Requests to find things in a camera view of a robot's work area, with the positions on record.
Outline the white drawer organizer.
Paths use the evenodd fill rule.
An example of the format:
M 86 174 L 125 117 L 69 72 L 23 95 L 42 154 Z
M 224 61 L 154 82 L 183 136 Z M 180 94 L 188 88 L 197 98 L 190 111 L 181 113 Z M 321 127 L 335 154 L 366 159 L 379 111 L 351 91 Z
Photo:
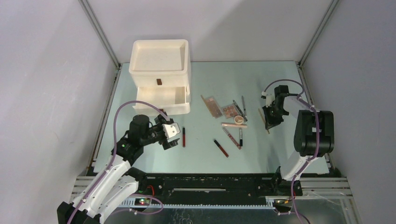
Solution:
M 185 39 L 137 40 L 133 44 L 129 73 L 136 88 L 185 87 L 191 103 L 191 60 Z M 138 114 L 157 116 L 151 104 L 138 103 Z

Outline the clear mascara tube black cap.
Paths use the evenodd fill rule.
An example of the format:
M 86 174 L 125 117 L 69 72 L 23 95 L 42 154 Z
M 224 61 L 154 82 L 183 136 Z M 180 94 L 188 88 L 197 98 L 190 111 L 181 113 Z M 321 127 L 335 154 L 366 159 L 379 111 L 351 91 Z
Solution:
M 242 128 L 239 128 L 239 145 L 240 145 L 240 147 L 243 147 L 243 130 L 242 130 Z

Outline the small square blush palette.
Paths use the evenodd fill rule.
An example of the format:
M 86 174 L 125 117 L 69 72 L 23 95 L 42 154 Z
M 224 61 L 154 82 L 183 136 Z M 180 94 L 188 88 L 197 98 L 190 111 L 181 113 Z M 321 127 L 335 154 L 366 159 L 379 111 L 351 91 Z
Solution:
M 226 105 L 221 109 L 226 119 L 234 118 L 240 114 L 234 104 Z

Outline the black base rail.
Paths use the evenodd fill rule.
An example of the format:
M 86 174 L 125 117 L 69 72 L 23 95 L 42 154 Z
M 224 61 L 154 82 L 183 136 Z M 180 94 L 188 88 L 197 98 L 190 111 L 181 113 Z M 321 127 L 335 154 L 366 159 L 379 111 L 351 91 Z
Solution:
M 165 205 L 268 205 L 268 199 L 302 196 L 300 181 L 270 174 L 150 174 L 138 177 L 138 193 Z

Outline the aluminium frame rail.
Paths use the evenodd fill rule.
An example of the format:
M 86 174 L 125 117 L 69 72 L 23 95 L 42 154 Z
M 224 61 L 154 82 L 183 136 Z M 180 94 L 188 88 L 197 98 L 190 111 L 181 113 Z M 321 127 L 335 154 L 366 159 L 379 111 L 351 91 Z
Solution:
M 80 3 L 82 10 L 84 11 L 84 13 L 86 14 L 86 17 L 88 19 L 88 21 L 90 22 L 91 26 L 93 27 L 93 30 L 95 31 L 99 41 L 101 42 L 101 44 L 103 45 L 106 53 L 108 54 L 108 56 L 110 57 L 112 63 L 114 64 L 115 68 L 117 70 L 120 69 L 121 64 L 90 4 L 90 2 L 88 0 L 78 0 L 78 2 Z

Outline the round cream compact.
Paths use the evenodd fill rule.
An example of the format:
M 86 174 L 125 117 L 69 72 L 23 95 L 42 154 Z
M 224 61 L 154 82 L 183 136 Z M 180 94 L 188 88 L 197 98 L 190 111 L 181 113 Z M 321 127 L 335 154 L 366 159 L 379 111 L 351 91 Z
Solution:
M 240 115 L 235 116 L 233 118 L 233 120 L 234 120 L 234 123 L 237 124 L 237 125 L 244 124 L 244 118 L 242 116 L 240 116 Z

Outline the pink concealer tube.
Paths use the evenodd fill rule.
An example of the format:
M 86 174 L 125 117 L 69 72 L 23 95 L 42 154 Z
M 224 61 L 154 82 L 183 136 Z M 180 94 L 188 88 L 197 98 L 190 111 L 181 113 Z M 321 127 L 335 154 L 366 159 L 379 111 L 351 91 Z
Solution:
M 235 127 L 235 128 L 247 128 L 248 126 L 245 124 L 233 124 L 233 123 L 221 123 L 224 127 Z

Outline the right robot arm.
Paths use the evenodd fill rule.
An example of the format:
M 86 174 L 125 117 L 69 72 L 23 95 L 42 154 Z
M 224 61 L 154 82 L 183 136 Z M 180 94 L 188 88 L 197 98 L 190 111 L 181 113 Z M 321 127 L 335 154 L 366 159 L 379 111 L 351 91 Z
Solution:
M 280 165 L 272 178 L 272 190 L 284 195 L 294 189 L 295 183 L 308 166 L 334 149 L 334 116 L 331 111 L 318 110 L 302 99 L 301 94 L 290 93 L 287 85 L 279 85 L 274 93 L 262 92 L 265 129 L 279 126 L 284 117 L 296 118 L 293 137 L 294 151 Z

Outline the white drawer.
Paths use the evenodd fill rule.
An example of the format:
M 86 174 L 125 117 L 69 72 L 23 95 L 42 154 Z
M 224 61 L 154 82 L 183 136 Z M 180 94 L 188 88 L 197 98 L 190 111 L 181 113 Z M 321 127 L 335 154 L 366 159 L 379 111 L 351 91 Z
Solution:
M 190 96 L 185 87 L 139 87 L 136 99 L 163 110 L 167 115 L 188 114 Z

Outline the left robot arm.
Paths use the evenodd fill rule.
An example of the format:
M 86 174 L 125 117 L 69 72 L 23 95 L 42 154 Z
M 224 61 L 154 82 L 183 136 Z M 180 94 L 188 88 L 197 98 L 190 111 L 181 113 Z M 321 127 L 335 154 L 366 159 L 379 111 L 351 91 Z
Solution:
M 120 138 L 105 167 L 71 203 L 57 209 L 60 224 L 103 224 L 130 195 L 143 194 L 148 188 L 144 172 L 133 168 L 144 147 L 158 143 L 167 150 L 178 145 L 178 123 L 162 115 L 150 124 L 146 115 L 136 115 L 129 130 Z

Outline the dark red lip gloss tube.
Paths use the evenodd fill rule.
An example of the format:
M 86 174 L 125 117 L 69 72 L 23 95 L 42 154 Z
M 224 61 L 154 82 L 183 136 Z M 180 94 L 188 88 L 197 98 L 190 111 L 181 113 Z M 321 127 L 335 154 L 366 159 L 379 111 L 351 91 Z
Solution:
M 226 152 L 226 150 L 220 145 L 220 143 L 214 139 L 213 142 L 215 143 L 215 145 L 220 149 L 220 151 L 223 153 L 223 155 L 228 158 L 229 154 Z

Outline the long eyeshadow palette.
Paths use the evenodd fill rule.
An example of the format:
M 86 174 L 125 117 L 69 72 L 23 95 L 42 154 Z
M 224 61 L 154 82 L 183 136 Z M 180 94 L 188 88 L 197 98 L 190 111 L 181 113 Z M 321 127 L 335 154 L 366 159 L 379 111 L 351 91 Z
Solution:
M 217 119 L 217 118 L 220 118 L 223 116 L 223 112 L 222 112 L 220 106 L 218 105 L 216 99 L 213 96 L 207 97 L 205 99 L 205 101 L 206 101 L 209 111 L 211 112 L 211 114 L 214 118 Z

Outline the red lettered lip gloss tube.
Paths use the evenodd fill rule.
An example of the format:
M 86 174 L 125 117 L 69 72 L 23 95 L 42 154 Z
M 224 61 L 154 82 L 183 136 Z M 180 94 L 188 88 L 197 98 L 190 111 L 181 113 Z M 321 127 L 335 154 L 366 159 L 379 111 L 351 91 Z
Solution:
M 223 127 L 222 129 L 223 129 L 223 131 L 227 134 L 227 136 L 229 137 L 229 139 L 233 142 L 233 144 L 234 144 L 239 150 L 241 150 L 240 144 L 239 144 L 239 143 L 236 141 L 236 139 L 230 134 L 230 132 L 229 132 L 225 127 Z

